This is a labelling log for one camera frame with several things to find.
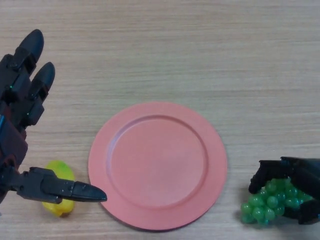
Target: wooden table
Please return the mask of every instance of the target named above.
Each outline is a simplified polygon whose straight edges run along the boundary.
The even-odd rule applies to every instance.
[[[41,203],[8,194],[3,240],[315,240],[319,224],[240,223],[258,160],[320,157],[320,2],[316,0],[1,0],[0,56],[39,28],[39,66],[56,79],[21,166],[61,159],[89,181],[88,154],[100,127],[135,103],[193,108],[221,135],[228,178],[217,203],[168,233],[132,230],[99,204],[56,218]]]

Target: yellow lemon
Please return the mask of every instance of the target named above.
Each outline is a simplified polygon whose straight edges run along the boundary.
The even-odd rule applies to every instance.
[[[72,169],[63,161],[50,161],[45,168],[52,170],[60,179],[75,181],[75,175]],[[75,207],[75,202],[67,199],[63,199],[59,204],[48,202],[43,202],[42,204],[49,212],[53,213],[57,217],[70,213]]]

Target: robotic hand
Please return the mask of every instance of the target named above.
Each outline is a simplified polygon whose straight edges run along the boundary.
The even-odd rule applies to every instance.
[[[31,81],[44,47],[40,30],[32,31],[15,50],[0,61],[0,203],[8,191],[25,199],[59,204],[62,199],[104,202],[106,194],[90,184],[57,178],[52,170],[31,167],[19,173],[28,144],[26,128],[36,125],[43,102],[55,78],[55,67],[45,64]]]
[[[271,179],[287,179],[298,190],[311,196],[298,209],[284,208],[284,217],[297,219],[301,225],[313,224],[320,218],[320,159],[281,157],[281,160],[261,160],[251,179],[249,192],[256,194]]]

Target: round plate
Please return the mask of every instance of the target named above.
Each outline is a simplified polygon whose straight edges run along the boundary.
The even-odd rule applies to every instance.
[[[92,185],[106,192],[103,207],[118,220],[165,231],[201,217],[227,176],[224,145],[193,110],[168,102],[131,106],[98,132],[89,154]]]

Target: light wooden surface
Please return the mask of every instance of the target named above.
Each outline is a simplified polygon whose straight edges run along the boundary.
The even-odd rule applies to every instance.
[[[319,224],[281,220],[243,226],[237,212],[258,160],[320,157],[320,2],[317,0],[1,0],[0,56],[35,28],[56,80],[38,125],[28,130],[21,170],[53,159],[88,181],[100,127],[135,103],[195,109],[220,133],[228,179],[215,206],[193,224],[145,233],[79,203],[58,219],[41,203],[8,194],[0,239],[315,240]]]

